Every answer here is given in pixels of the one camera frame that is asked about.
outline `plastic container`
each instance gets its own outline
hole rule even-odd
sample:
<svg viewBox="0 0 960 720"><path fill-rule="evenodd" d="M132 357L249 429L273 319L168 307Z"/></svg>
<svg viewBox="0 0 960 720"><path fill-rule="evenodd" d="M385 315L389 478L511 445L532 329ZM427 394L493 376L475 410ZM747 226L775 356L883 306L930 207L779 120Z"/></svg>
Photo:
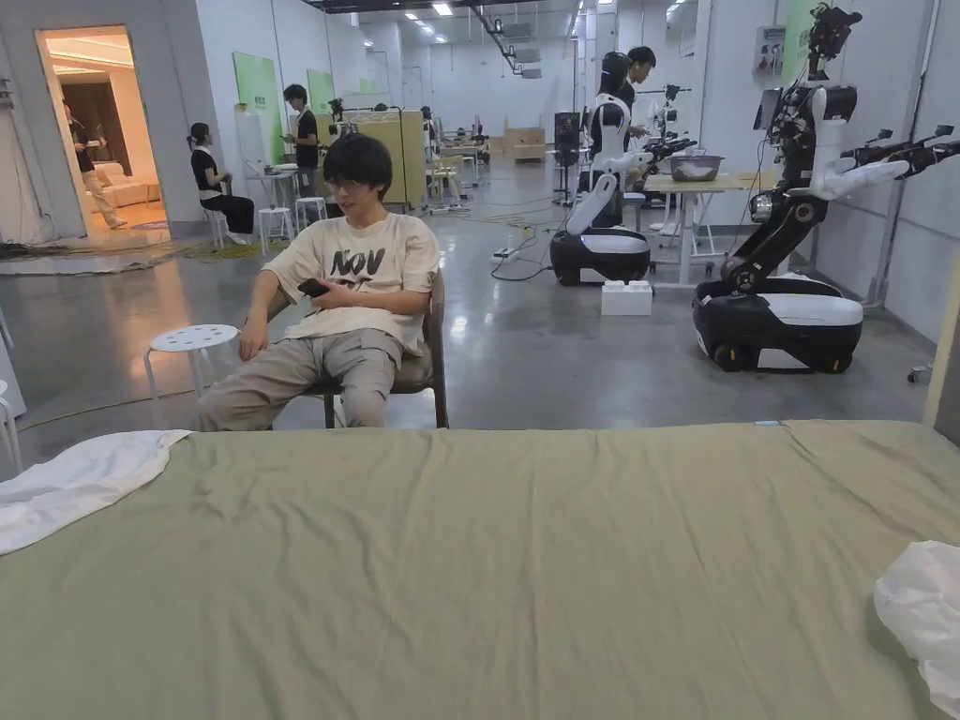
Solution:
<svg viewBox="0 0 960 720"><path fill-rule="evenodd" d="M710 182L720 172L720 155L674 155L670 160L670 177L677 182Z"/></svg>

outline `man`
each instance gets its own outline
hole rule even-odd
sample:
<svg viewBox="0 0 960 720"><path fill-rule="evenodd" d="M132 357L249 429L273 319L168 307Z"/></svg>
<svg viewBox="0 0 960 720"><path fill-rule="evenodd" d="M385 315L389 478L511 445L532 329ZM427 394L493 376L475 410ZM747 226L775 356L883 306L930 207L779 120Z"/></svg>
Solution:
<svg viewBox="0 0 960 720"><path fill-rule="evenodd" d="M633 50L627 53L627 57L630 59L630 70L627 72L627 82L624 83L623 87L620 88L620 92L617 93L617 97L626 104L627 108L630 109L630 112L633 112L634 100L636 99L636 93L634 92L633 84L641 84L647 79L650 71L657 67L657 56L654 55L653 50L644 46L635 47ZM647 130L642 125L631 126L627 132L623 149L627 149L627 146L630 144L631 137L642 137L646 133Z"/></svg>
<svg viewBox="0 0 960 720"><path fill-rule="evenodd" d="M127 224L127 221L117 217L117 211L113 208L113 205L109 203L109 200L104 197L104 186L97 177L97 171L93 167L93 160L90 159L90 152L86 148L86 144L90 141L90 137L86 133L86 128L73 116L73 113L70 112L70 106L68 106L65 101L63 103L63 111L66 113L66 121L70 127L70 135L73 138L73 149L77 151L77 164L80 165L80 175L84 179L84 186L90 191L90 195L93 196L93 201L97 204L97 207L100 208L100 213L104 216L104 220L107 222L109 228L111 230L122 228ZM106 140L102 137L100 138L100 142L101 147L106 144Z"/></svg>
<svg viewBox="0 0 960 720"><path fill-rule="evenodd" d="M302 198L316 198L317 168L320 165L317 118L306 106L306 88L303 85L289 85L283 91L283 99L298 113L295 132L287 133L283 137L286 142L296 147L297 190ZM311 223L320 219L316 207L308 206L306 209Z"/></svg>
<svg viewBox="0 0 960 720"><path fill-rule="evenodd" d="M437 238L422 220L383 206L393 179L383 143L360 133L330 146L324 180L345 217L304 230L253 284L240 335L238 372L201 400L204 430L264 430L294 397L322 378L344 387L347 425L381 427L403 353L420 354L423 313L440 266ZM267 308L316 280L314 312L270 345Z"/></svg>

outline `white table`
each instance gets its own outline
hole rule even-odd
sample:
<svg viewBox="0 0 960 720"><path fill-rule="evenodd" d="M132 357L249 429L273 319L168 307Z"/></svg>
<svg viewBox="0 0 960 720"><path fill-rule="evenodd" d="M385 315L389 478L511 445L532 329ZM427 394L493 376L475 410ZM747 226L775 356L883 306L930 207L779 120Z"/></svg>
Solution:
<svg viewBox="0 0 960 720"><path fill-rule="evenodd" d="M703 204L704 211L709 206L709 199L716 193L727 192L728 190L750 190L752 187L755 192L769 190L775 184L772 173L764 173L757 182L755 173L741 173L734 175L720 175L716 180L710 182L676 182L668 175L652 175L647 178L643 189L648 193L676 193L680 195L680 228L681 228L681 246L680 260L656 260L658 265L680 265L679 282L658 282L657 287L676 287L693 288L690 283L690 265L706 265L717 259L727 256L725 252L717 252L711 248L712 252L697 252L695 240L696 227L693 225L693 219L696 216L696 209Z"/></svg>

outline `hand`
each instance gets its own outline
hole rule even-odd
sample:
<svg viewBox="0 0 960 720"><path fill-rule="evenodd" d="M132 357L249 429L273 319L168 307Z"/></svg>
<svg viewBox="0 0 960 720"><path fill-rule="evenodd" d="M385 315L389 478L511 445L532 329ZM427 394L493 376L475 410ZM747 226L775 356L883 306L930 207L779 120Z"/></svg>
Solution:
<svg viewBox="0 0 960 720"><path fill-rule="evenodd" d="M310 301L310 304L314 307L319 307L322 310L332 310L335 307L350 307L356 304L356 297L359 295L357 291L350 290L346 285L341 285L338 282L330 282L322 278L319 282L327 288L327 292Z"/></svg>
<svg viewBox="0 0 960 720"><path fill-rule="evenodd" d="M240 332L240 359L253 360L256 354L270 344L270 331L266 318L247 318Z"/></svg>

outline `green sign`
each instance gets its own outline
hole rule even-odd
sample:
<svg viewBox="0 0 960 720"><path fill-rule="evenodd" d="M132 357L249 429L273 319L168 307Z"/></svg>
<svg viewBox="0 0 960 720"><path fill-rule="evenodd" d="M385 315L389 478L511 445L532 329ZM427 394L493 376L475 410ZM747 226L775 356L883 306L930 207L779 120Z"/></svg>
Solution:
<svg viewBox="0 0 960 720"><path fill-rule="evenodd" d="M247 109L260 116L264 142L271 162L283 162L283 124L276 91L274 62L246 53L233 53L233 71L237 76L237 95Z"/></svg>
<svg viewBox="0 0 960 720"><path fill-rule="evenodd" d="M307 90L310 93L310 107L315 113L330 112L330 101L333 94L333 76L319 70L306 71Z"/></svg>
<svg viewBox="0 0 960 720"><path fill-rule="evenodd" d="M813 27L813 15L810 14L822 0L791 0L786 14L786 41L783 45L783 74L780 81L784 87L792 85L797 79L806 80L807 55L810 45L810 28Z"/></svg>

